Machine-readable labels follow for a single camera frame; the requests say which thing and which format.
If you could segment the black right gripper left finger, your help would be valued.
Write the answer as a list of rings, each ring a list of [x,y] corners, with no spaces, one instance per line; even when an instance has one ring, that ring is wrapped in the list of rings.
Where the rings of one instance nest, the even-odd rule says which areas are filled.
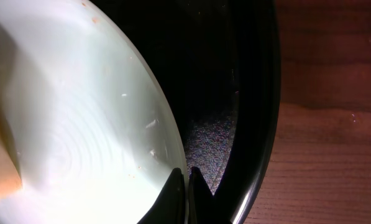
[[[185,182],[180,168],[174,168],[150,210],[138,224],[184,224]]]

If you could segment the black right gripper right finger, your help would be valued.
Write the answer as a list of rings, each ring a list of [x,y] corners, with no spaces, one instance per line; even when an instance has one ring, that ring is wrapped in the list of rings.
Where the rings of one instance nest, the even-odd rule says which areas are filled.
[[[214,197],[197,167],[191,168],[188,201],[189,224],[231,224],[217,208]]]

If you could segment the light blue plate top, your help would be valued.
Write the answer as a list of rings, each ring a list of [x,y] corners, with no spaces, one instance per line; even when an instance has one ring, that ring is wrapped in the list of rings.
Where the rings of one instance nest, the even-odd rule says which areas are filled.
[[[0,121],[22,179],[0,223],[137,223],[187,171],[158,81],[90,1],[0,0]]]

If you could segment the black round tray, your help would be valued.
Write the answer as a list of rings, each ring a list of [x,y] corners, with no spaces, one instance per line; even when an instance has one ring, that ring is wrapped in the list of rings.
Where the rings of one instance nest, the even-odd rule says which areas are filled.
[[[273,1],[97,1],[146,60],[223,217],[243,223],[272,153],[280,104]]]

